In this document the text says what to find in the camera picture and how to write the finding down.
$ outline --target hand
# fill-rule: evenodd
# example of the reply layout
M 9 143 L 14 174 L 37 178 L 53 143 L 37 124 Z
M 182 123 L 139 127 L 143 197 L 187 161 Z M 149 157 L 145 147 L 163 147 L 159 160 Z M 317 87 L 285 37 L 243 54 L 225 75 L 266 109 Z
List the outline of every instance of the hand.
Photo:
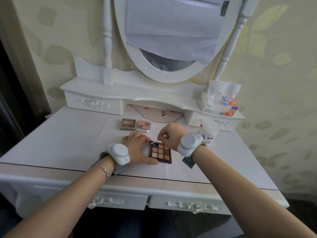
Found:
M 144 133 L 138 132 L 131 132 L 129 136 L 124 136 L 122 138 L 121 144 L 124 144 L 128 148 L 128 153 L 130 156 L 130 162 L 128 165 L 131 164 L 158 164 L 158 160 L 150 157 L 146 157 L 141 154 L 140 148 L 143 142 L 151 142 L 152 140 L 147 137 Z
M 180 139 L 188 134 L 187 130 L 177 123 L 169 123 L 166 125 L 160 133 L 158 134 L 158 140 L 160 140 L 164 145 L 177 151 L 177 147 L 180 144 Z

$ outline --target white cloth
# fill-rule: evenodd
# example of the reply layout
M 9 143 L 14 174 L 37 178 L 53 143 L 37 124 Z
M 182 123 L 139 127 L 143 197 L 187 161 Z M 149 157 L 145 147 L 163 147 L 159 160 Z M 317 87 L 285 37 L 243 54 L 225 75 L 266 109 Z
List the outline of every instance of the white cloth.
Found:
M 214 57 L 227 0 L 128 0 L 126 39 L 156 55 L 208 64 Z

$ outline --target makeup product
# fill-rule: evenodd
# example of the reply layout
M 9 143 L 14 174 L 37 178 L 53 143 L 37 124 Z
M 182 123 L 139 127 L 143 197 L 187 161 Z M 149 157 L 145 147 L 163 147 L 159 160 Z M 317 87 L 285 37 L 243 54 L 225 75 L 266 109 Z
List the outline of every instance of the makeup product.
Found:
M 137 124 L 137 130 L 141 132 L 149 132 L 151 123 L 148 121 L 139 120 Z
M 120 130 L 136 131 L 135 124 L 137 120 L 135 119 L 122 119 L 122 124 Z
M 164 146 L 162 143 L 153 142 L 150 144 L 150 155 L 157 159 L 159 162 L 172 163 L 171 149 Z

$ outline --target tissue pack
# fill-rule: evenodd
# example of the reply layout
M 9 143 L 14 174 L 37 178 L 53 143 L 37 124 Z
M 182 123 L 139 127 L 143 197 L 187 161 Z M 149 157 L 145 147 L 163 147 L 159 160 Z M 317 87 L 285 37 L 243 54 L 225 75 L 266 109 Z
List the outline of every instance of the tissue pack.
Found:
M 241 85 L 232 82 L 211 80 L 208 90 L 202 92 L 199 99 L 200 109 L 204 112 L 233 116 L 238 110 L 235 97 Z

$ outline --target contour palette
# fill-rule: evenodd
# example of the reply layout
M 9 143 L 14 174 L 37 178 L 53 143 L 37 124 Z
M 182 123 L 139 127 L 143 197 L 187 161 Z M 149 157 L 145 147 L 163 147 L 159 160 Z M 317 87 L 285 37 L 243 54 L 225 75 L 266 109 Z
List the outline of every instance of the contour palette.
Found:
M 151 144 L 149 157 L 153 157 L 159 162 L 172 163 L 171 149 L 162 143 L 154 142 Z

